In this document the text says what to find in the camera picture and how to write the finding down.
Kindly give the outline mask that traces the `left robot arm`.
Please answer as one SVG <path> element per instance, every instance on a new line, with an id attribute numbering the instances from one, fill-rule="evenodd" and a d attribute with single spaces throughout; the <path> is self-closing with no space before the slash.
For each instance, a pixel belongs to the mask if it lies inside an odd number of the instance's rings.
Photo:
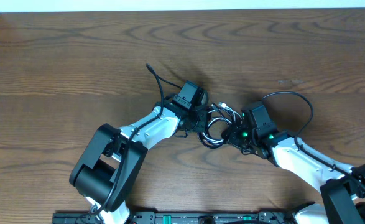
<path id="1" fill-rule="evenodd" d="M 179 93 L 158 102 L 133 124 L 100 126 L 73 168 L 69 183 L 91 203 L 90 215 L 100 223 L 126 223 L 126 198 L 151 148 L 177 131 L 200 133 L 208 113 L 207 93 Z"/>

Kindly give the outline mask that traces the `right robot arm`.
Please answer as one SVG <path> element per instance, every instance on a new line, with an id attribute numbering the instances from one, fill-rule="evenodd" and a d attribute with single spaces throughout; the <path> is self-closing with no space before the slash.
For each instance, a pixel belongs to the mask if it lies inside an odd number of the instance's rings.
<path id="1" fill-rule="evenodd" d="M 305 144 L 273 122 L 243 122 L 222 133 L 225 143 L 267 159 L 295 174 L 321 194 L 286 216 L 288 223 L 365 223 L 365 164 L 338 162 Z"/>

